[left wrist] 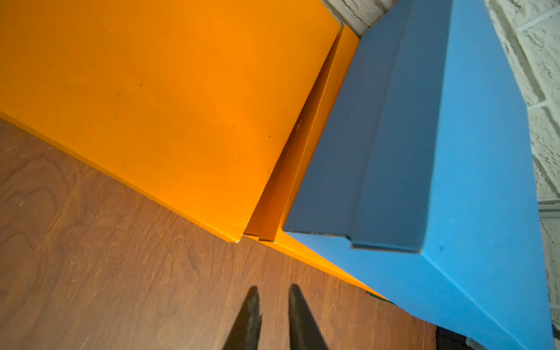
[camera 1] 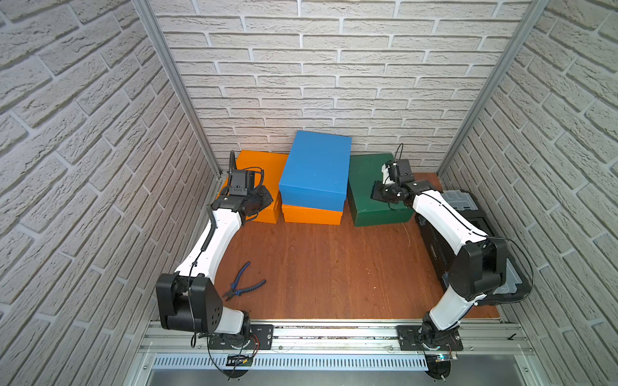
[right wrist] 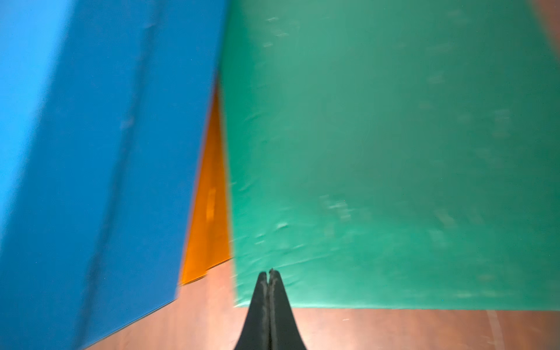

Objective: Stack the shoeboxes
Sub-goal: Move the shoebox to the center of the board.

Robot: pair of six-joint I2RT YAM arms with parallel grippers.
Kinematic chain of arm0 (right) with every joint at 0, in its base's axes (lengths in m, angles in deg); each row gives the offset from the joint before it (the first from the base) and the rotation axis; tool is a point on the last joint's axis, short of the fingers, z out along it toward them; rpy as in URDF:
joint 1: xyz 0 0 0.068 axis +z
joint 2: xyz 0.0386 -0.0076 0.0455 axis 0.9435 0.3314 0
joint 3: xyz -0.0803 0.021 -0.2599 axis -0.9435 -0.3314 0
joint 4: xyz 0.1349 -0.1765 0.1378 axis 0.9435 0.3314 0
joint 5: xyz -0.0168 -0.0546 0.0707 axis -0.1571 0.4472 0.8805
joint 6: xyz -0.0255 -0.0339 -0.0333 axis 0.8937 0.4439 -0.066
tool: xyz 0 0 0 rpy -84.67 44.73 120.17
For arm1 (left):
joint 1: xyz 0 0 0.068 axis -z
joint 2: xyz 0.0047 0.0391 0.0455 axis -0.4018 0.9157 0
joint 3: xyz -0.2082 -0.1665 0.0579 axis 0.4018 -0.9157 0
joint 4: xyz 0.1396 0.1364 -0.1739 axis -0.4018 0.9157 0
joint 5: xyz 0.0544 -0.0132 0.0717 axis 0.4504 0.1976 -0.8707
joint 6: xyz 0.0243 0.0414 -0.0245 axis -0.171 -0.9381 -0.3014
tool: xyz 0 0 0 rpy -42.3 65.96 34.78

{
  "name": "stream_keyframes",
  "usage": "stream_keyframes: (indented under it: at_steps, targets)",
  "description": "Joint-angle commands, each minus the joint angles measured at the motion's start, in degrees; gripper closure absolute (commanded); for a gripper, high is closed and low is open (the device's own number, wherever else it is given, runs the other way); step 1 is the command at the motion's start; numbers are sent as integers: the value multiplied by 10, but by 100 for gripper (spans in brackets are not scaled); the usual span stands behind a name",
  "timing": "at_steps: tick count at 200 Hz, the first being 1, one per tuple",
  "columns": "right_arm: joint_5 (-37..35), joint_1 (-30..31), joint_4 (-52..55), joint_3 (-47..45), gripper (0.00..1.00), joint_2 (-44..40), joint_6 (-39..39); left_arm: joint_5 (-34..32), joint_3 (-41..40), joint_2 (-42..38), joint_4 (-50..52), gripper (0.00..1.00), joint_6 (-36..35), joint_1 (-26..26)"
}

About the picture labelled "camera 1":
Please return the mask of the blue shoebox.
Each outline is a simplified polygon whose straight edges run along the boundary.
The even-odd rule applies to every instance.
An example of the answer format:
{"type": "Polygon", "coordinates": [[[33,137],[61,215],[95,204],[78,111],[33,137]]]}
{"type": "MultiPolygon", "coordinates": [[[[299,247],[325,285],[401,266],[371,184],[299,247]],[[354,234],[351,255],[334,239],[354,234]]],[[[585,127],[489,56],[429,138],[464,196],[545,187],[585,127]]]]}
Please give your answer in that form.
{"type": "Polygon", "coordinates": [[[349,137],[297,132],[279,181],[283,203],[341,212],[347,197],[351,150],[349,137]]]}

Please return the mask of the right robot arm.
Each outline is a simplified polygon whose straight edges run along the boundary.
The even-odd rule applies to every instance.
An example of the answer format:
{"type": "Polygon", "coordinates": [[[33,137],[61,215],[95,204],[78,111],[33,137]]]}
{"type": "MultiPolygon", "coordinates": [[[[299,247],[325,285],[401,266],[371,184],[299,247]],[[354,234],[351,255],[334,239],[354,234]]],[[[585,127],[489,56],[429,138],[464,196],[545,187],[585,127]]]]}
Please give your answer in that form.
{"type": "Polygon", "coordinates": [[[444,238],[455,254],[449,285],[423,317],[418,341],[430,350],[455,338],[460,320],[506,281],[507,243],[474,227],[427,181],[406,184],[376,181],[371,198],[414,209],[444,238]]]}

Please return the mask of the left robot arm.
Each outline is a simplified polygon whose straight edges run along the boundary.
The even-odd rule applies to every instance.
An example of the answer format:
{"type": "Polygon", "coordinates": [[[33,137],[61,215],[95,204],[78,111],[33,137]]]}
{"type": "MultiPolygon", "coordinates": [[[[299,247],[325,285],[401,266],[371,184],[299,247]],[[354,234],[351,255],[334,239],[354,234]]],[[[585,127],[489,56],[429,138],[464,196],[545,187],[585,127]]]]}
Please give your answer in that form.
{"type": "Polygon", "coordinates": [[[225,307],[214,286],[217,270],[234,235],[272,196],[260,186],[241,193],[225,188],[207,207],[209,223],[196,245],[173,273],[163,273],[155,285],[162,328],[195,335],[249,338],[249,314],[225,307]]]}

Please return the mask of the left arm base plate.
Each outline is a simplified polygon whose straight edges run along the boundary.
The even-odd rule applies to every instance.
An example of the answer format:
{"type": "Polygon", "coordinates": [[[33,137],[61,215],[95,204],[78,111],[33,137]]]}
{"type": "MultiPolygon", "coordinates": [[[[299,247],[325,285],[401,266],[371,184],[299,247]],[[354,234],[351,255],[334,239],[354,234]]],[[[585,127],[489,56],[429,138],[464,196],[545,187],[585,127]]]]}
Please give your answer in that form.
{"type": "Polygon", "coordinates": [[[209,339],[210,350],[242,350],[243,353],[252,352],[258,341],[259,351],[268,351],[272,347],[275,326],[265,323],[251,323],[249,330],[242,330],[239,335],[217,334],[209,339]]]}

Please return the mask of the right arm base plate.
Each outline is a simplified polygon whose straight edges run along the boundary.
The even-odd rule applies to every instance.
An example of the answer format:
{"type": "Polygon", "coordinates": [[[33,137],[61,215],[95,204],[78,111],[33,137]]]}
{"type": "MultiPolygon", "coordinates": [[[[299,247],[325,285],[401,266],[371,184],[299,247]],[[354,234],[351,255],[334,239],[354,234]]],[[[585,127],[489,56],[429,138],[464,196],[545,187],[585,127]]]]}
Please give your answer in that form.
{"type": "Polygon", "coordinates": [[[440,331],[425,325],[399,325],[396,326],[396,332],[400,349],[403,352],[461,352],[464,348],[458,326],[440,331]]]}

